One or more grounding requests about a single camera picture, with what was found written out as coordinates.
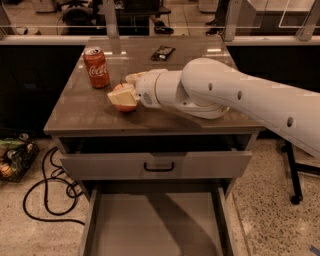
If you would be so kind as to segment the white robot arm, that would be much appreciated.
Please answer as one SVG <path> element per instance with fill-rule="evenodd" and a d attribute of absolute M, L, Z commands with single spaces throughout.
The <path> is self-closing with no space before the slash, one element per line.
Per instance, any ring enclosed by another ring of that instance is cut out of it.
<path fill-rule="evenodd" d="M 108 98 L 116 106 L 170 106 L 204 119 L 219 118 L 232 108 L 320 157 L 319 93 L 253 77 L 214 59 L 194 59 L 177 71 L 130 74 L 127 84 Z"/>

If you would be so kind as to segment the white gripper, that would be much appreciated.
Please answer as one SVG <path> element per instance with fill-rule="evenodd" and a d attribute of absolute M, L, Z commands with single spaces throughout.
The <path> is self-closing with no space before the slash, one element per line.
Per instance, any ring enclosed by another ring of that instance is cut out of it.
<path fill-rule="evenodd" d="M 145 107 L 160 108 L 161 104 L 157 99 L 156 86 L 157 80 L 164 72 L 166 72 L 166 69 L 128 74 L 125 81 L 128 84 L 136 85 L 136 90 L 133 87 L 120 87 L 108 93 L 107 96 L 113 105 L 136 106 L 138 95 Z"/>

